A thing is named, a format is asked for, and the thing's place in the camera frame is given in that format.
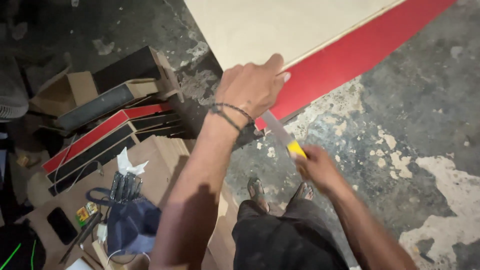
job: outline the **knife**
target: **knife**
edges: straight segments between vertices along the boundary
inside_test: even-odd
[[[305,155],[305,152],[303,152],[297,140],[285,130],[282,123],[280,123],[270,110],[262,114],[262,119],[267,123],[268,128],[270,128],[275,137],[287,147],[289,153],[293,152],[307,158],[307,155]]]

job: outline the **yellow knife handle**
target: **yellow knife handle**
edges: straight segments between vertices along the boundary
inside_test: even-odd
[[[303,156],[304,158],[307,158],[307,155],[305,155],[305,152],[303,152],[303,149],[300,147],[299,143],[297,142],[297,140],[294,140],[292,142],[290,142],[288,145],[287,145],[287,149],[290,151],[290,152],[293,152],[297,155],[301,155]]]

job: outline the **concrete floor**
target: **concrete floor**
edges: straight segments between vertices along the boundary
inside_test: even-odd
[[[371,71],[286,125],[302,143],[329,151],[422,269],[480,269],[479,25],[480,1],[458,1]],[[94,39],[114,42],[113,52],[98,55]],[[145,45],[163,50],[186,96],[184,104],[172,103],[194,133],[221,77],[181,0],[50,6],[15,45],[34,55],[68,51],[75,71],[92,72]],[[258,176],[271,205],[284,209],[300,183],[284,148],[253,129],[237,144],[226,177],[235,199],[246,199],[248,179]],[[332,206],[318,193],[314,200],[348,264],[357,266]]]

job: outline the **green cable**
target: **green cable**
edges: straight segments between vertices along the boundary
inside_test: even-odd
[[[32,257],[30,258],[30,265],[32,266],[32,270],[33,270],[33,254],[35,254],[35,245],[36,245],[36,239],[33,242]]]
[[[12,254],[10,254],[10,257],[8,257],[8,259],[0,267],[0,270],[2,270],[5,267],[5,265],[7,265],[7,263],[10,261],[10,259],[13,257],[13,255],[15,255],[15,253],[17,252],[17,250],[20,248],[21,245],[22,245],[22,243],[18,244],[17,248],[12,252]]]

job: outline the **bracelet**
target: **bracelet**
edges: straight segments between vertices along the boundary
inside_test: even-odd
[[[228,117],[228,116],[223,112],[223,110],[221,110],[221,109],[219,108],[219,107],[223,107],[223,106],[229,107],[229,108],[231,108],[231,109],[234,109],[234,110],[240,112],[240,113],[243,114],[246,118],[248,118],[249,123],[253,123],[253,122],[254,122],[253,118],[250,117],[250,115],[248,115],[244,110],[242,110],[242,109],[240,109],[240,108],[237,108],[237,107],[235,107],[235,106],[233,106],[233,105],[230,105],[230,104],[227,104],[227,103],[214,103],[214,104],[212,104],[212,106],[211,106],[212,113],[213,113],[213,114],[218,114],[218,115],[220,115],[221,117],[225,118],[225,120],[227,120],[227,122],[228,122],[229,124],[231,124],[233,127],[235,127],[239,132],[241,131],[241,128],[240,128],[237,124],[235,124],[235,123],[233,122],[233,120],[232,120],[230,117]]]

